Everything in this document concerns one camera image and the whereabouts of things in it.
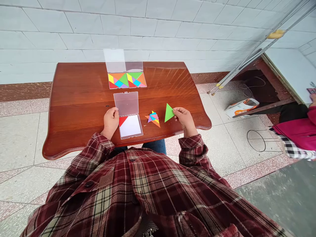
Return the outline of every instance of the hand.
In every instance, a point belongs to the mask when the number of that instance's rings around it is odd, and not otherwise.
[[[182,107],[173,108],[173,113],[175,115],[175,120],[181,123],[184,130],[184,137],[190,137],[198,135],[198,131],[195,128],[193,118],[191,113]]]
[[[100,133],[105,136],[107,139],[111,140],[115,130],[119,125],[119,109],[116,107],[110,108],[104,115],[104,129]]]
[[[312,103],[310,104],[310,107],[316,106],[316,94],[311,94],[309,97],[312,100]]]

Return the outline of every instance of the brown baseboard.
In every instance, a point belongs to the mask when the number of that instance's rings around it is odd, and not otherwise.
[[[195,84],[219,82],[229,72],[192,73]],[[0,102],[50,97],[51,82],[0,85]]]
[[[0,85],[0,102],[50,97],[52,82]]]

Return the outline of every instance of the pink jacket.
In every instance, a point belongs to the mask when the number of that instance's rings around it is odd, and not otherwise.
[[[274,130],[288,137],[299,148],[316,150],[316,106],[309,108],[308,118],[296,119],[273,126]]]

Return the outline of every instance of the red plaid shirt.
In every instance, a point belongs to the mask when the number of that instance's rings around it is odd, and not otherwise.
[[[201,135],[180,138],[179,164],[148,148],[112,157],[95,133],[21,236],[290,236],[212,168]]]

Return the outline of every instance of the white tiled wall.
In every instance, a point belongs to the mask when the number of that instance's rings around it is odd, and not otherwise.
[[[184,61],[229,71],[299,0],[0,0],[0,84],[52,81],[58,62]],[[316,11],[274,47],[316,64]]]

